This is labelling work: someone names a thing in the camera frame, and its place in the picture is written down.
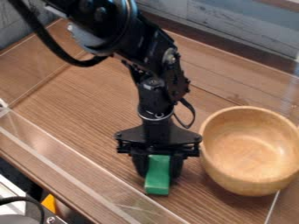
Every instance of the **wooden bowl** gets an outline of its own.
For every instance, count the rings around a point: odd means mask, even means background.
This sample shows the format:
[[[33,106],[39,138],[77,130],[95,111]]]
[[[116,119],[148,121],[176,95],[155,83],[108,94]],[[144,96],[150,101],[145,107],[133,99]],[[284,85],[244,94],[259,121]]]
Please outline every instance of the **wooden bowl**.
[[[263,196],[283,189],[299,172],[299,131],[278,113],[226,108],[200,127],[200,161],[228,191]]]

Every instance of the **green block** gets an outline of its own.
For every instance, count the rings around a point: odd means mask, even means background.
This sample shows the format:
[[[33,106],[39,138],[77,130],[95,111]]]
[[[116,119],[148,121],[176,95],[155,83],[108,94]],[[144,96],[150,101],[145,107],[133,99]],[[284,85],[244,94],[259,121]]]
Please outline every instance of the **green block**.
[[[171,157],[152,155],[148,161],[148,172],[144,179],[144,190],[148,194],[168,195],[170,193]]]

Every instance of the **bowl rim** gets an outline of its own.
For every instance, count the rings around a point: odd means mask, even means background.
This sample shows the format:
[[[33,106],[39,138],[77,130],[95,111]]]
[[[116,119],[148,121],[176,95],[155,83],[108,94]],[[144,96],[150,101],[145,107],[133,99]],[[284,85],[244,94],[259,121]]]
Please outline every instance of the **bowl rim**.
[[[207,128],[207,125],[208,123],[211,122],[211,120],[219,116],[220,114],[231,111],[231,110],[240,110],[240,109],[251,109],[251,110],[256,110],[256,111],[262,111],[272,116],[275,116],[278,119],[280,119],[288,126],[290,128],[292,129],[292,131],[295,133],[298,133],[298,138],[299,138],[299,129],[298,127],[295,126],[295,124],[283,116],[283,115],[279,115],[276,112],[274,112],[272,110],[270,109],[266,109],[266,108],[260,108],[260,107],[254,107],[254,106],[234,106],[234,107],[230,107],[230,108],[224,108],[219,111],[216,111],[214,114],[211,114],[208,116],[208,118],[204,120],[202,126],[200,126],[200,135],[203,136],[203,132]],[[202,144],[200,144],[200,151],[202,151],[202,154],[200,156],[204,157],[204,159],[208,161],[208,163],[212,165],[214,169],[218,169],[214,162],[212,162],[212,159],[211,159],[211,156],[210,154],[207,153],[207,150],[206,150],[206,146],[204,146],[204,140],[202,141]],[[218,169],[218,171],[220,173],[223,173],[227,177],[230,177],[231,179],[236,179],[236,180],[240,180],[240,181],[246,181],[246,182],[250,182],[250,183],[272,183],[272,182],[278,182],[278,181],[282,181],[283,179],[290,179],[298,172],[299,172],[299,163],[298,163],[298,167],[294,168],[290,173],[284,176],[280,176],[280,177],[274,177],[274,178],[262,178],[259,179],[258,181],[254,181],[252,179],[246,179],[246,178],[238,178],[235,177],[234,175],[228,174],[227,172],[224,171],[220,171]]]

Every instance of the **black cable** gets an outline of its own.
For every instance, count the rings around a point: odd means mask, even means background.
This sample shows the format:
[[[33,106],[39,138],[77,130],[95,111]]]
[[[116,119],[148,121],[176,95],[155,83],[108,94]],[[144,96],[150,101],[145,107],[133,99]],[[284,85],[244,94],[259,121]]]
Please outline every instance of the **black cable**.
[[[182,105],[191,111],[191,114],[192,114],[191,123],[190,123],[190,124],[183,123],[183,121],[180,120],[180,118],[179,118],[179,116],[178,116],[176,114],[174,114],[174,117],[176,118],[179,124],[180,124],[186,129],[188,129],[188,128],[194,125],[195,118],[196,118],[196,111],[195,111],[192,105],[191,105],[183,98],[180,99],[180,103],[182,103]]]
[[[41,220],[40,220],[40,224],[44,223],[44,211],[43,211],[43,205],[32,198],[28,198],[28,197],[11,197],[11,198],[5,198],[5,199],[0,199],[0,206],[4,206],[7,204],[11,204],[13,202],[17,202],[17,201],[28,201],[31,203],[33,203],[40,212],[41,212]]]
[[[60,47],[55,39],[52,38],[52,35],[44,29],[41,22],[39,21],[37,17],[33,15],[31,10],[28,9],[23,0],[8,0],[8,2],[13,6],[16,11],[19,12],[25,23],[31,26],[41,42],[47,45],[47,47],[51,49],[51,51],[56,54],[56,56],[60,59],[63,59],[65,62],[68,62],[73,66],[92,67],[107,58],[107,57],[99,57],[99,56],[95,56],[92,59],[88,59],[88,60],[77,60],[72,58],[69,54],[63,50],[63,48]]]

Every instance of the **wooden table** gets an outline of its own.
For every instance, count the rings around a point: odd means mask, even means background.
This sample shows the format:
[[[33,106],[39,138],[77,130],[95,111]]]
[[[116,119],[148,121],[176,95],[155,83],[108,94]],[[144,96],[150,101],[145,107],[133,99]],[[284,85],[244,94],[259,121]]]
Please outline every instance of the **wooden table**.
[[[63,21],[51,28],[51,32],[57,36],[63,32],[61,27],[65,27]],[[263,105],[266,103],[267,105],[270,104],[268,107],[280,109],[278,102],[286,101],[283,112],[290,113],[287,114],[288,117],[294,121],[296,120],[292,102],[286,100],[286,98],[280,99],[268,94],[267,91],[275,91],[271,87],[266,87],[260,91],[260,86],[250,86],[250,79],[248,82],[239,83],[228,77],[231,76],[231,71],[234,71],[231,69],[235,69],[238,77],[243,76],[246,79],[248,74],[254,75],[254,77],[260,76],[262,81],[268,79],[280,87],[287,83],[287,79],[294,79],[292,75],[224,53],[182,36],[172,35],[182,47],[187,75],[194,80],[188,100],[198,110],[198,119],[192,126],[192,131],[199,130],[203,120],[211,113],[239,104],[256,103]],[[68,39],[63,40],[63,44],[75,51],[75,44]],[[36,39],[24,43],[17,50],[20,60],[15,61],[7,57],[7,62],[1,65],[1,69],[3,67],[11,67],[11,65],[15,65],[16,70],[17,67],[28,68],[27,53],[32,52],[39,45],[40,43]],[[31,69],[25,70],[28,77],[29,75],[36,75],[36,70],[33,71],[31,73]],[[135,189],[143,191],[143,179],[136,175],[129,157],[116,154],[117,144],[112,138],[115,132],[140,123],[136,115],[136,87],[131,81],[127,69],[116,59],[108,59],[89,69],[67,66],[57,70],[56,74],[56,77],[48,81],[47,85],[37,88],[33,94],[13,106],[13,111],[60,139],[79,155],[103,166]],[[218,75],[219,79],[210,80],[210,85],[203,90],[202,86],[207,83],[204,79],[214,79],[212,75]],[[232,88],[234,82],[238,83],[236,87],[242,85],[243,88],[240,90]],[[256,94],[254,96],[256,97],[255,101],[252,96],[250,96],[251,101],[248,101],[247,98],[246,100],[243,99],[242,94],[235,94],[236,91],[240,93],[242,91],[248,91],[250,95],[252,92],[250,92],[248,88]],[[178,107],[178,114],[183,119],[191,118],[182,107]],[[9,150],[3,149],[1,153],[12,164],[20,165],[23,157],[13,155]],[[80,181],[83,183],[84,181],[89,182],[89,175],[84,174],[89,170],[87,170],[87,167],[79,166],[80,161],[69,161],[67,157],[63,159],[67,166],[72,167],[73,171],[80,175]],[[32,166],[36,173],[41,169],[39,166],[33,168],[31,163],[28,163],[28,166]],[[79,195],[73,193],[65,198],[57,192],[57,189],[65,191],[65,185],[59,182],[55,183],[55,174],[49,177],[43,177],[40,174],[40,177],[37,177],[31,173],[29,168],[23,168],[21,170],[35,181],[48,187],[48,190],[67,204],[75,208],[81,208],[80,203],[84,199]],[[190,223],[264,223],[274,195],[262,198],[246,198],[227,192],[204,173],[200,160],[190,158],[184,163],[182,177],[172,186],[170,196],[151,196],[151,198]],[[95,207],[85,207],[81,212],[89,215],[91,218],[95,218],[99,217],[96,214],[99,211]]]

